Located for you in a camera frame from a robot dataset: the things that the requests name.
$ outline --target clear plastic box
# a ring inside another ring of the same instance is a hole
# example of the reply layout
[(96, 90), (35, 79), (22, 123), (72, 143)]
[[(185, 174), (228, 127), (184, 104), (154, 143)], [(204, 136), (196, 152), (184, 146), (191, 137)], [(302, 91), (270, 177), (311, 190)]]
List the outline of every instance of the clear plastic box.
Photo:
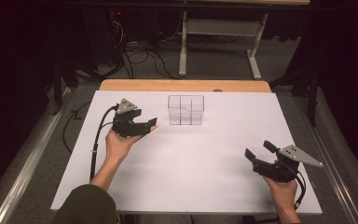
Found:
[(201, 125), (204, 97), (202, 95), (170, 95), (168, 110), (171, 125)]

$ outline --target hand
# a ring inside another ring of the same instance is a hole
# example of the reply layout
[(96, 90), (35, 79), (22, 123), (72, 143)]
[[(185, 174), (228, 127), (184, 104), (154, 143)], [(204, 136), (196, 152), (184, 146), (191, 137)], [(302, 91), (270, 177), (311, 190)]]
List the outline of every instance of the hand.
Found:
[(132, 145), (141, 138), (140, 135), (132, 137), (120, 137), (115, 131), (109, 129), (106, 135), (106, 161), (115, 160), (122, 162), (130, 152)]
[(297, 182), (292, 180), (284, 183), (276, 182), (265, 176), (263, 178), (269, 186), (269, 192), (281, 223), (299, 223), (300, 220), (295, 209)]

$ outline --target gray sleeve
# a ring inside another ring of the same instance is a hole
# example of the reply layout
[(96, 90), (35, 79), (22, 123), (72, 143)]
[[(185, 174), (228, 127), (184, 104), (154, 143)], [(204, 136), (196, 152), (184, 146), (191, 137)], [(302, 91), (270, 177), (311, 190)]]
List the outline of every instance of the gray sleeve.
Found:
[(57, 211), (52, 224), (114, 224), (116, 218), (113, 198), (97, 186), (83, 185), (72, 190)]

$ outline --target black cable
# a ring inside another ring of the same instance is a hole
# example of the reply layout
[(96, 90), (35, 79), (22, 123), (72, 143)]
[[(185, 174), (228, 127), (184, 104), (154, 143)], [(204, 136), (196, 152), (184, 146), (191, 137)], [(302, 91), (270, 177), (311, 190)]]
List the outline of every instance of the black cable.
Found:
[(81, 119), (77, 117), (77, 114), (79, 113), (79, 111), (85, 107), (86, 105), (88, 105), (89, 103), (91, 103), (91, 101), (86, 102), (85, 104), (83, 104), (81, 107), (79, 107), (77, 110), (71, 110), (71, 117), (69, 117), (69, 119), (66, 121), (65, 126), (63, 126), (63, 130), (62, 130), (62, 141), (63, 144), (65, 145), (66, 150), (72, 154), (72, 150), (68, 147), (68, 144), (66, 143), (66, 139), (65, 139), (65, 132), (66, 132), (66, 128), (68, 127), (69, 121), (71, 121), (71, 119), (75, 116), (74, 119)]
[(124, 55), (126, 55), (127, 61), (128, 61), (129, 64), (130, 64), (130, 69), (131, 69), (131, 77), (130, 77), (130, 79), (133, 79), (133, 69), (132, 69), (132, 64), (131, 64), (131, 61), (130, 61), (130, 57), (129, 57), (129, 55), (127, 54), (126, 51), (124, 51)]
[(298, 171), (298, 173), (301, 175), (301, 178), (302, 178), (302, 180), (303, 180), (304, 189), (307, 189), (307, 183), (305, 182), (304, 176), (301, 174), (301, 172)]
[(298, 177), (298, 175), (286, 164), (283, 163), (283, 166), (288, 169), (295, 177), (296, 177), (296, 181), (298, 182), (298, 184), (300, 185), (301, 187), (301, 193), (300, 193), (300, 196), (298, 196), (298, 199), (296, 200), (296, 203), (295, 203), (295, 209), (297, 210), (297, 208), (301, 205), (301, 201), (302, 199), (304, 198), (304, 195), (305, 195), (305, 191), (306, 191), (306, 188), (305, 188), (305, 181), (304, 183), (301, 181), (301, 179)]
[(154, 60), (154, 62), (155, 62), (155, 68), (156, 68), (156, 71), (157, 71), (157, 72), (158, 72), (161, 76), (170, 78), (169, 76), (166, 76), (166, 75), (162, 74), (162, 73), (158, 70), (158, 68), (157, 68), (157, 60), (156, 60), (156, 57), (155, 57), (155, 56), (153, 56), (152, 54), (149, 54), (149, 55), (150, 55), (150, 57), (152, 57), (152, 59), (153, 59), (153, 60)]
[(167, 73), (168, 77), (170, 77), (170, 78), (172, 78), (172, 79), (181, 79), (181, 78), (179, 78), (179, 77), (173, 77), (173, 76), (170, 74), (170, 72), (167, 70), (167, 67), (165, 66), (164, 60), (162, 60), (161, 56), (158, 54), (157, 51), (155, 51), (155, 50), (153, 50), (153, 49), (147, 49), (146, 52), (148, 52), (148, 51), (152, 51), (152, 52), (154, 52), (154, 53), (158, 56), (158, 58), (159, 58), (159, 59), (161, 60), (161, 62), (162, 62), (162, 68), (163, 68), (164, 71)]
[(178, 40), (177, 38), (173, 38), (173, 39), (170, 39), (170, 40), (166, 40), (164, 42), (160, 42), (160, 44), (168, 46), (168, 47), (178, 46), (181, 43), (182, 43), (182, 40)]
[(106, 126), (106, 125), (108, 125), (108, 124), (113, 124), (113, 122), (105, 123), (105, 124), (103, 125), (103, 127)]
[(131, 74), (130, 74), (130, 71), (129, 71), (129, 69), (128, 69), (128, 67), (127, 67), (127, 65), (124, 63), (124, 68), (126, 69), (126, 71), (127, 71), (127, 74), (128, 74), (128, 76), (129, 76), (129, 79), (131, 79)]
[(147, 53), (145, 52), (145, 49), (141, 48), (141, 41), (137, 41), (138, 43), (138, 46), (136, 48), (132, 48), (132, 49), (126, 49), (127, 52), (132, 52), (132, 54), (129, 55), (129, 57), (132, 57), (133, 55), (135, 54), (138, 54), (138, 53), (145, 53), (146, 54), (146, 58), (141, 60), (140, 62), (132, 62), (133, 64), (137, 64), (137, 63), (144, 63), (147, 59)]
[(144, 59), (142, 59), (140, 62), (131, 62), (132, 64), (140, 64), (140, 63), (144, 63), (144, 62), (146, 62), (146, 60), (149, 58), (149, 54), (148, 53), (146, 53), (146, 52), (134, 52), (134, 53), (132, 53), (132, 54), (130, 54), (129, 55), (129, 58), (130, 57), (132, 57), (133, 55), (135, 55), (135, 54), (138, 54), (138, 53), (143, 53), (143, 54), (145, 54), (146, 55), (146, 57), (144, 58)]
[(178, 35), (177, 33), (179, 32), (179, 29), (180, 29), (180, 27), (181, 27), (181, 24), (183, 24), (183, 23), (182, 23), (183, 17), (184, 17), (184, 12), (182, 11), (182, 12), (180, 12), (179, 22), (178, 22), (178, 25), (176, 26), (176, 30), (175, 30), (175, 32), (173, 33), (173, 35), (171, 35), (171, 36), (168, 37), (167, 39), (159, 40), (159, 43), (163, 43), (163, 42), (165, 42), (165, 41), (170, 41), (170, 40), (175, 39), (175, 38), (177, 38), (177, 37), (179, 37), (179, 36), (182, 36), (182, 35)]
[(132, 41), (132, 42), (136, 42), (138, 46), (132, 47), (132, 49), (126, 49), (126, 51), (133, 51), (141, 47), (141, 41)]
[(76, 63), (76, 62), (71, 61), (71, 60), (68, 60), (67, 62), (70, 63), (74, 68), (79, 69), (79, 70), (85, 72), (86, 74), (90, 75), (90, 77), (86, 77), (86, 76), (82, 76), (80, 74), (76, 74), (78, 77), (82, 77), (82, 78), (85, 78), (85, 79), (94, 79), (94, 78), (96, 78), (96, 79), (98, 79), (100, 81), (104, 81), (108, 76), (111, 76), (114, 73), (118, 72), (123, 66), (123, 62), (121, 60), (118, 60), (117, 65), (112, 70), (110, 70), (109, 72), (107, 72), (105, 74), (100, 74), (99, 72), (94, 71), (93, 69), (90, 69), (90, 68), (88, 68), (86, 66), (83, 66), (80, 63)]
[(103, 118), (101, 119), (100, 126), (98, 127), (97, 135), (95, 136), (95, 142), (94, 147), (92, 149), (92, 157), (91, 157), (91, 168), (90, 168), (90, 174), (89, 174), (89, 181), (91, 181), (92, 178), (95, 176), (95, 162), (97, 160), (97, 152), (98, 152), (98, 139), (100, 138), (101, 129), (103, 128), (103, 122), (106, 118), (106, 116), (109, 114), (110, 111), (117, 109), (117, 105), (110, 107), (106, 110), (106, 112), (103, 114)]
[(241, 36), (241, 35), (237, 35), (235, 36), (233, 39), (231, 40), (222, 40), (222, 39), (216, 39), (214, 37), (217, 37), (217, 36), (221, 36), (221, 35), (213, 35), (211, 37), (211, 42), (212, 43), (222, 43), (222, 44), (226, 44), (226, 43), (234, 43), (236, 41), (239, 41), (239, 40), (242, 40), (245, 38), (245, 36)]
[(192, 46), (189, 45), (189, 43), (187, 43), (187, 46), (188, 46), (189, 48), (191, 48), (191, 49), (203, 49), (203, 48), (205, 48), (206, 46), (208, 46), (210, 43), (211, 43), (211, 38), (208, 37), (208, 38), (206, 38), (206, 43), (205, 43), (204, 45), (200, 46), (200, 47), (192, 47)]

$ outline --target white tabletop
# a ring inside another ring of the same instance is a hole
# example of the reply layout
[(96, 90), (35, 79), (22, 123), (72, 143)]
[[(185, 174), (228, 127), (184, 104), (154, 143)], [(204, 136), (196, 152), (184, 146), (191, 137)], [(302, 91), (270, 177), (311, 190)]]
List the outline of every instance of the white tabletop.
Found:
[[(202, 125), (170, 125), (169, 95), (203, 95)], [(72, 189), (89, 183), (91, 151), (104, 112), (122, 98), (141, 108), (136, 122), (158, 118), (158, 128), (135, 143), (120, 165), (108, 193), (123, 213), (275, 213), (269, 188), (244, 157), (273, 162), (265, 140), (277, 147), (294, 143), (274, 93), (96, 91), (62, 182), (51, 206), (59, 209)], [(114, 111), (106, 118), (112, 121)], [(105, 156), (99, 139), (96, 170)], [(300, 172), (310, 186), (304, 166)], [(311, 187), (299, 214), (321, 214)]]

